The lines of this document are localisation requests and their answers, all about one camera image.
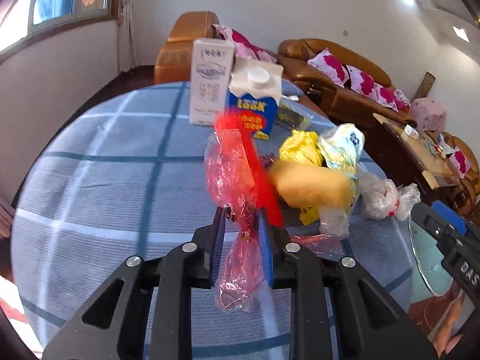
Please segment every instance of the bread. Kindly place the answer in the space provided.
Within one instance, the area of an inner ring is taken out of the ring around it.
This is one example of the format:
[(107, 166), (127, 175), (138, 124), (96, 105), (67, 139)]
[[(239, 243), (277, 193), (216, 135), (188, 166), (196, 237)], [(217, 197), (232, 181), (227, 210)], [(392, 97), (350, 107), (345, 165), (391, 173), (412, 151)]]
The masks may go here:
[(338, 170), (309, 163), (275, 161), (268, 177), (290, 207), (350, 207), (352, 180)]

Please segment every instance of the white bottle cap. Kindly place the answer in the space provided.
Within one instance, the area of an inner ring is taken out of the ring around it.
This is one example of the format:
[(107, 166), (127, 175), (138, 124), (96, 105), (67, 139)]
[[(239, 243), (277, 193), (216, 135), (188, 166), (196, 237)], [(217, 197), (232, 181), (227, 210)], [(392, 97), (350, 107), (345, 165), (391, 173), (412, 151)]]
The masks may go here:
[(263, 67), (252, 67), (248, 70), (247, 82), (254, 88), (263, 88), (268, 84), (270, 74)]

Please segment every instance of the wooden coffee table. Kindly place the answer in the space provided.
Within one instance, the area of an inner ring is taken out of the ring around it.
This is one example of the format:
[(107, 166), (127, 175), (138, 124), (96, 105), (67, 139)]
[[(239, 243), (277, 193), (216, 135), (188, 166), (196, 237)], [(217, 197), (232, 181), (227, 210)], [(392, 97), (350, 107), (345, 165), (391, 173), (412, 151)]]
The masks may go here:
[(434, 157), (424, 145), (426, 135), (413, 139), (404, 126), (384, 116), (373, 114), (375, 123), (365, 139), (365, 151), (395, 185), (415, 183), (426, 204), (441, 200), (451, 205), (458, 177), (447, 160)]

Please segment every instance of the window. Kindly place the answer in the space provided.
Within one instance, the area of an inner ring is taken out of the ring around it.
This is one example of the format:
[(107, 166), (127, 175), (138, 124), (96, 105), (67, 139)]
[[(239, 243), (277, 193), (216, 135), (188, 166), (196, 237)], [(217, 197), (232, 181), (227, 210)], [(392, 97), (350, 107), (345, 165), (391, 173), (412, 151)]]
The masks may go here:
[(67, 23), (110, 17), (112, 0), (18, 0), (0, 23), (0, 52), (30, 35)]

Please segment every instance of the plaid tablecloth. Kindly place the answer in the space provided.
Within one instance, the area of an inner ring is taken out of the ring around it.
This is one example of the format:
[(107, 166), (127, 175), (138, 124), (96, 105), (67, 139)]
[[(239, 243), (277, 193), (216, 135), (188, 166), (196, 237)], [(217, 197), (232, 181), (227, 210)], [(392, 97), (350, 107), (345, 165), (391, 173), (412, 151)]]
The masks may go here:
[[(128, 256), (163, 256), (212, 223), (203, 172), (212, 128), (188, 123), (188, 102), (189, 84), (181, 82), (111, 99), (66, 128), (34, 165), (15, 215), (12, 260), (42, 345)], [(310, 126), (318, 133), (332, 127), (319, 115)], [(259, 153), (277, 152), (288, 135), (274, 126), (270, 140), (256, 140)], [(361, 167), (385, 177), (365, 153)], [(407, 224), (365, 220), (359, 206), (344, 250), (406, 309), (413, 261)], [(318, 230), (318, 223), (303, 227), (296, 214), (285, 214), (291, 234)], [(229, 223), (223, 257), (236, 232)], [(289, 290), (262, 288), (251, 313), (231, 314), (215, 307), (213, 291), (194, 290), (191, 318), (195, 358), (288, 358)]]

